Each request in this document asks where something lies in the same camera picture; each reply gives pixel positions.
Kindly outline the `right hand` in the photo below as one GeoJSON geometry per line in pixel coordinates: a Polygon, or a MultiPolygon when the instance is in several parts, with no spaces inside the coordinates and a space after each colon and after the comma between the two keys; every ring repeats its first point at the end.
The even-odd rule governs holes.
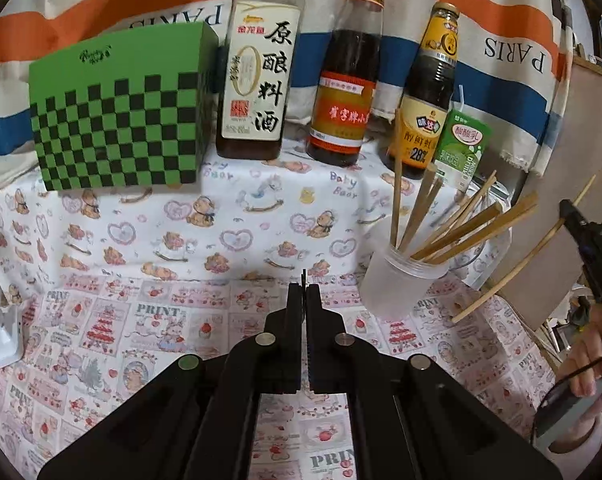
{"type": "MultiPolygon", "coordinates": [[[[576,343],[560,365],[557,379],[568,380],[575,396],[588,398],[595,394],[595,383],[602,379],[602,306],[594,304],[590,310],[589,323],[577,338],[576,343]]],[[[580,422],[590,422],[602,414],[602,394],[582,415],[580,422]]]]}

